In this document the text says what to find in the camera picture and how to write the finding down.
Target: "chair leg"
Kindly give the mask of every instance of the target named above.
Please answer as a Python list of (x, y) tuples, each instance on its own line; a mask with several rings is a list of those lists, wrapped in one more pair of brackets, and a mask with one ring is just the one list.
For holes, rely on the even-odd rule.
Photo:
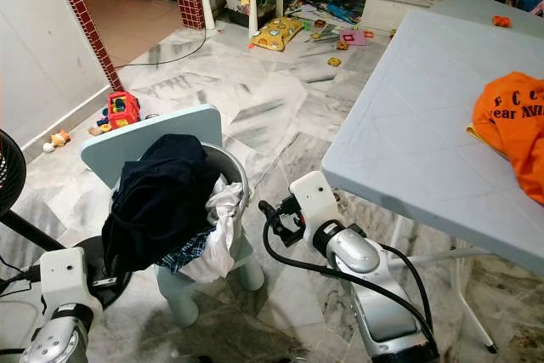
[(251, 256), (247, 262), (240, 267), (240, 282), (246, 291), (257, 291), (264, 284), (263, 269)]
[(167, 299), (173, 319), (180, 327), (191, 326), (198, 317), (198, 305), (190, 292), (181, 292), (175, 298)]

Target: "red toy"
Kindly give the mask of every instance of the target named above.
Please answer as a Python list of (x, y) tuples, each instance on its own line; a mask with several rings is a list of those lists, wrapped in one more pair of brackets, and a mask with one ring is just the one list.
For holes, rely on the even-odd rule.
[(512, 27), (512, 21), (508, 17), (504, 16), (493, 16), (493, 25), (497, 27)]
[(138, 99), (126, 91), (108, 95), (108, 118), (111, 129), (118, 129), (138, 122)]

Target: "light blue chair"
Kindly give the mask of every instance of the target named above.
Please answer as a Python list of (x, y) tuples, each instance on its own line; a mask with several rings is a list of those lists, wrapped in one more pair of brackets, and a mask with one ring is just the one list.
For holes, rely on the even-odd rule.
[[(208, 163), (230, 183), (242, 183), (242, 199), (235, 217), (235, 239), (230, 249), (235, 259), (232, 269), (241, 269), (241, 284), (246, 290), (258, 290), (264, 283), (264, 274), (241, 225), (241, 216), (249, 202), (247, 176), (238, 160), (221, 147), (221, 116), (217, 108), (199, 105), (104, 133), (85, 141), (81, 156), (87, 166), (113, 189), (124, 163), (137, 161), (155, 140), (166, 133), (195, 135), (207, 153)], [(195, 282), (186, 275), (173, 275), (168, 269), (158, 266), (156, 278), (176, 323), (181, 327), (192, 325), (198, 316), (198, 306), (192, 298)]]

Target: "white cloth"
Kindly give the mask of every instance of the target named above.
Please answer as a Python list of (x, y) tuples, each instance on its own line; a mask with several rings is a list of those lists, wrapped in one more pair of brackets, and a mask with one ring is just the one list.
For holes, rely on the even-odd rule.
[(227, 276), (235, 263), (230, 256), (230, 247), (234, 240), (234, 216), (241, 194), (241, 183), (226, 184), (223, 177), (218, 179), (206, 203), (207, 221), (215, 225), (215, 231), (207, 237), (201, 256), (184, 265), (179, 270), (181, 273), (201, 283)]

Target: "chair backrest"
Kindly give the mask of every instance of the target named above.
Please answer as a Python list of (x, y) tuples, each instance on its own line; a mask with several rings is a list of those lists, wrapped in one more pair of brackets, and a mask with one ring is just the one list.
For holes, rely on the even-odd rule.
[(223, 146), (221, 116), (209, 104), (163, 114), (86, 140), (82, 160), (113, 188), (126, 161), (137, 161), (166, 133), (195, 135), (202, 143)]

